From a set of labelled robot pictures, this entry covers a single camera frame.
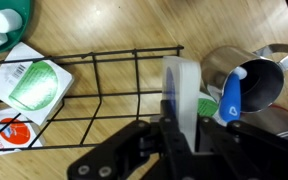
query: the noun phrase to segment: wood grain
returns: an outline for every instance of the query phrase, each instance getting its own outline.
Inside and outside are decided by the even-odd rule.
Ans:
[[[34,7],[23,42],[46,56],[181,44],[185,47],[182,57],[202,61],[223,45],[252,52],[269,43],[288,43],[284,0],[38,0]],[[103,91],[135,90],[132,67],[131,62],[101,64]],[[140,65],[142,88],[161,88],[160,67],[159,61]],[[91,66],[67,70],[76,79],[68,94],[96,93]],[[277,102],[288,109],[288,71],[285,79]],[[158,113],[159,100],[158,95],[143,96],[141,112]],[[106,98],[99,115],[135,113],[136,103],[136,96]],[[92,116],[97,104],[96,98],[70,100],[59,117]],[[131,120],[95,121],[86,142],[101,142]],[[87,125],[88,121],[52,123],[44,135],[47,145],[76,142]],[[0,156],[0,179],[65,179],[69,164],[89,150],[39,150]],[[148,167],[136,171],[130,179],[139,179]]]

